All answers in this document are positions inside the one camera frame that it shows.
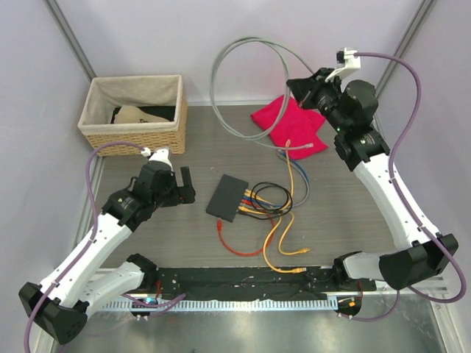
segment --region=white fabric liner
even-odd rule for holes
[[[78,127],[84,134],[176,131],[183,97],[181,75],[97,77],[92,80]],[[123,105],[175,106],[174,121],[111,124],[113,110]]]

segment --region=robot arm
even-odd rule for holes
[[[345,78],[360,68],[360,58],[355,57],[354,52],[349,49],[337,54],[338,61],[349,68],[346,71],[320,68],[311,77],[290,79],[286,84],[301,108],[318,109],[336,130],[334,144],[337,154],[372,194],[397,248],[397,252],[392,254],[354,252],[335,259],[333,268],[337,281],[378,279],[400,290],[440,274],[448,259],[417,227],[394,189],[389,173],[389,147],[371,126],[378,108],[375,87],[368,82],[354,80],[343,92],[341,90],[341,77]],[[458,248],[455,237],[452,234],[442,235],[430,222],[395,168],[394,179],[414,212],[421,217],[423,225],[454,254]]]
[[[28,282],[22,287],[19,296],[30,315],[43,295],[42,290],[56,285],[36,315],[35,323],[60,344],[74,339],[88,317],[110,300],[130,290],[150,289],[154,285],[157,266],[139,254],[131,255],[115,271],[88,283],[111,252],[157,208],[195,201],[189,168],[183,167],[181,172],[183,186],[179,187],[169,161],[169,150],[158,149],[142,167],[139,177],[132,178],[127,188],[109,197],[99,215],[95,239],[60,284],[55,282],[57,275],[91,241],[92,230],[39,285]]]

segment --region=red cloth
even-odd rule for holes
[[[283,96],[276,98],[272,103],[253,113],[252,120],[259,127],[267,130],[275,122],[280,112]],[[285,114],[277,126],[270,132],[270,138],[275,146],[285,147],[286,141],[291,140],[291,147],[303,146],[313,143],[314,147],[295,149],[289,152],[289,157],[299,160],[327,148],[318,137],[317,130],[324,123],[325,118],[313,110],[304,110],[297,106],[296,100],[289,99]]]

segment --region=beige cloth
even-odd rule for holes
[[[136,124],[136,123],[168,123],[169,121],[160,116],[143,112],[132,105],[123,105],[118,114],[115,115],[114,124]]]

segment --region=white cable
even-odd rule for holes
[[[285,58],[280,52],[280,48],[285,49],[287,52],[293,54],[313,75],[314,71],[309,67],[306,61],[304,61],[298,54],[294,53],[292,50],[286,48],[285,46],[282,46],[281,44],[278,44],[276,42],[273,42],[271,40],[263,39],[260,37],[245,37],[245,38],[240,38],[238,40],[234,40],[232,43],[229,43],[226,45],[218,54],[216,59],[214,60],[213,68],[211,69],[211,76],[210,76],[210,88],[209,88],[209,97],[210,97],[210,103],[211,106],[213,107],[214,113],[216,114],[217,118],[219,119],[219,122],[221,125],[232,135],[237,136],[238,138],[243,138],[244,140],[247,141],[253,141],[255,143],[258,143],[259,145],[269,147],[271,149],[279,149],[279,146],[272,146],[272,145],[267,145],[266,143],[262,143],[259,140],[261,138],[266,137],[272,130],[277,126],[277,124],[280,122],[281,118],[285,114],[286,108],[288,106],[288,100],[290,98],[290,91],[289,87],[286,86],[285,93],[283,96],[283,103],[281,104],[281,109],[280,112],[278,113],[278,117],[275,119],[275,122],[273,125],[271,125],[267,130],[255,134],[255,135],[244,135],[241,132],[237,131],[233,127],[231,127],[224,119],[222,116],[221,112],[219,111],[219,108],[217,107],[215,101],[214,101],[214,85],[216,82],[216,75],[219,69],[219,66],[222,63],[222,60],[235,48],[238,46],[241,46],[243,44],[247,43],[252,43],[252,42],[257,42],[257,43],[262,43],[268,46],[269,48],[273,49],[275,53],[277,53],[278,57],[281,60],[281,63],[283,65],[283,70],[285,72],[285,81],[287,81],[289,77],[289,68],[288,68],[288,63],[286,62]],[[306,149],[312,147],[312,143],[308,143],[304,146],[296,146],[296,147],[290,147],[288,148],[289,150],[293,149]]]

